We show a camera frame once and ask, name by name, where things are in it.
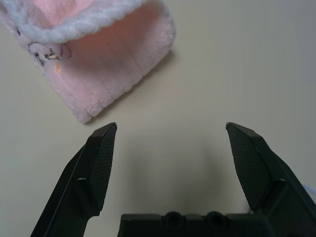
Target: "pink cloth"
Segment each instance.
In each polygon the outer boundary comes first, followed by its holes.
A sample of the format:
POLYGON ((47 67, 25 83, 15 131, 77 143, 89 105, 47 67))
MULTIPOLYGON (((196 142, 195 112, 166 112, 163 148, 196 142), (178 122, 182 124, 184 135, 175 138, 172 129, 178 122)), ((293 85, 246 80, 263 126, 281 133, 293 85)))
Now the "pink cloth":
POLYGON ((176 32, 162 0, 0 0, 0 18, 80 122, 130 90, 176 32))

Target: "beige table surface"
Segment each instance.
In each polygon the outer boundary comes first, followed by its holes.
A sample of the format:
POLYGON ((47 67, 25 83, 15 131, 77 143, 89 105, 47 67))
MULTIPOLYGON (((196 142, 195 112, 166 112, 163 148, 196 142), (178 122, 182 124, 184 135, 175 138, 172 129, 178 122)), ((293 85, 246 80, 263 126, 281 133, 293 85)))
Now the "beige table surface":
POLYGON ((118 132, 109 189, 85 237, 123 213, 245 211, 225 124, 261 134, 316 188, 316 1, 168 0, 172 53, 93 122, 78 123, 0 26, 0 236, 29 236, 93 130, 118 132))

